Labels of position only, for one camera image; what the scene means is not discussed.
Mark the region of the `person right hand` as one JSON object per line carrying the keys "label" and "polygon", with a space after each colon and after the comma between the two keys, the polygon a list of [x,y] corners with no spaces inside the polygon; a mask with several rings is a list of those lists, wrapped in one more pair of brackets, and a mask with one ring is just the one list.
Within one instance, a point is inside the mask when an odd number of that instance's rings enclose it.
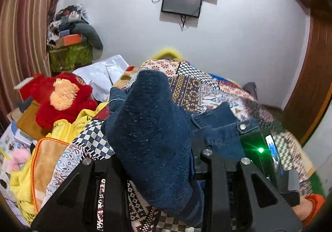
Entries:
{"label": "person right hand", "polygon": [[300,204],[292,207],[295,214],[298,216],[300,221],[306,220],[314,209],[314,203],[304,197],[300,197]]}

